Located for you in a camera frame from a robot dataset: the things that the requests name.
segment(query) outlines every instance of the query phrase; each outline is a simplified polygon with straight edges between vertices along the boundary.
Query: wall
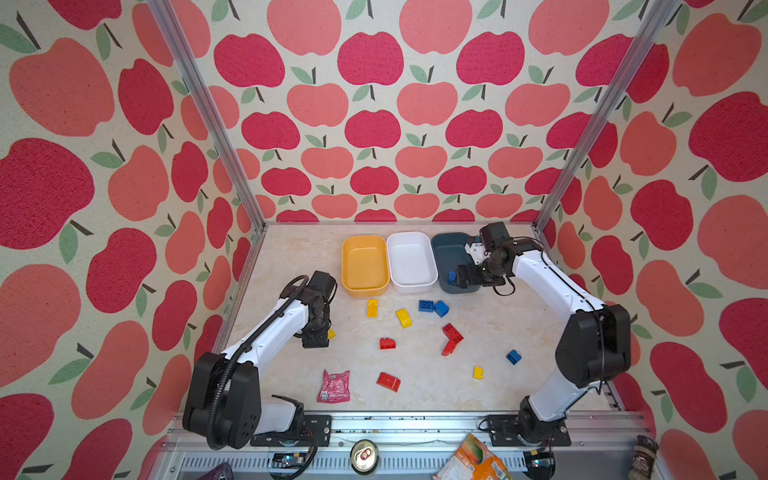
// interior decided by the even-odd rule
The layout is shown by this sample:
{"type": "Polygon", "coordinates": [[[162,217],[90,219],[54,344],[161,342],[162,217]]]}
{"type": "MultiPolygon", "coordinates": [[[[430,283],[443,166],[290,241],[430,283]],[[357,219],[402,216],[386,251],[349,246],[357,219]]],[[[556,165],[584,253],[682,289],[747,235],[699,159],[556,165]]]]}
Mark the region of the wall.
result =
{"type": "Polygon", "coordinates": [[[270,222],[533,220],[641,23],[624,0],[194,1],[270,222]]]}
{"type": "Polygon", "coordinates": [[[768,478],[765,13],[682,4],[663,86],[611,115],[618,151],[554,215],[560,266],[635,318],[615,383],[678,479],[768,478]]]}
{"type": "Polygon", "coordinates": [[[145,3],[0,23],[0,478],[146,478],[250,222],[145,3]]]}

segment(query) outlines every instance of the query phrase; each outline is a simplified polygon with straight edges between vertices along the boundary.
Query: yellow bin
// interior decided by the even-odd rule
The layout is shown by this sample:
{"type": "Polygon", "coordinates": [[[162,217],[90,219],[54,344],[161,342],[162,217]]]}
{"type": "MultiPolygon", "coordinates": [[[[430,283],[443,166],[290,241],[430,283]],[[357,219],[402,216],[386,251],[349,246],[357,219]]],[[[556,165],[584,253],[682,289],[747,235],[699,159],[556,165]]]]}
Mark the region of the yellow bin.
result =
{"type": "Polygon", "coordinates": [[[355,298],[379,296],[389,285],[386,242],[377,235],[350,237],[341,248],[341,283],[355,298]]]}

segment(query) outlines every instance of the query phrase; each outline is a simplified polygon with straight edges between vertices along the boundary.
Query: white bin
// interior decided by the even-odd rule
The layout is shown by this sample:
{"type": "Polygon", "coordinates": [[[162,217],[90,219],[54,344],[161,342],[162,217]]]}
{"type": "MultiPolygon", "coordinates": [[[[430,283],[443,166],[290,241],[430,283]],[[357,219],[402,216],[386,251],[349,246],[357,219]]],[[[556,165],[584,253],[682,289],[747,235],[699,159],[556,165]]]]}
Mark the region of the white bin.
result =
{"type": "Polygon", "coordinates": [[[437,281],[437,263],[429,237],[421,232],[393,233],[386,239],[389,278],[400,293],[421,293],[437,281]]]}

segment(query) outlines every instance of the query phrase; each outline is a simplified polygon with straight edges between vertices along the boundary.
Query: candy wrapper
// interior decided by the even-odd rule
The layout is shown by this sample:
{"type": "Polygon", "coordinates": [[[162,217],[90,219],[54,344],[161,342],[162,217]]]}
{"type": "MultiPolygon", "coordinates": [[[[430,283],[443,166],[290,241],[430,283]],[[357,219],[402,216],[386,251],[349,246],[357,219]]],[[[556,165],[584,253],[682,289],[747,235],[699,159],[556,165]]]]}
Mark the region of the candy wrapper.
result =
{"type": "Polygon", "coordinates": [[[344,373],[329,374],[323,370],[323,387],[317,394],[321,403],[341,403],[349,401],[349,370],[344,373]]]}
{"type": "Polygon", "coordinates": [[[511,480],[504,463],[473,434],[432,480],[511,480]]]}

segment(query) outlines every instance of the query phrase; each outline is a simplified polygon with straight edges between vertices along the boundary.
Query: can lid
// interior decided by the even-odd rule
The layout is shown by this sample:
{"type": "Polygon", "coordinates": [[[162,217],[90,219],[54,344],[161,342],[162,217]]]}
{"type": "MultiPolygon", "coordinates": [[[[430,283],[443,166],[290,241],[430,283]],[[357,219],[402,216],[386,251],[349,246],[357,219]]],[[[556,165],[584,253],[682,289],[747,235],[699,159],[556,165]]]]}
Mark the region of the can lid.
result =
{"type": "Polygon", "coordinates": [[[370,440],[360,440],[352,447],[349,463],[355,472],[367,475],[379,464],[379,449],[370,440]]]}

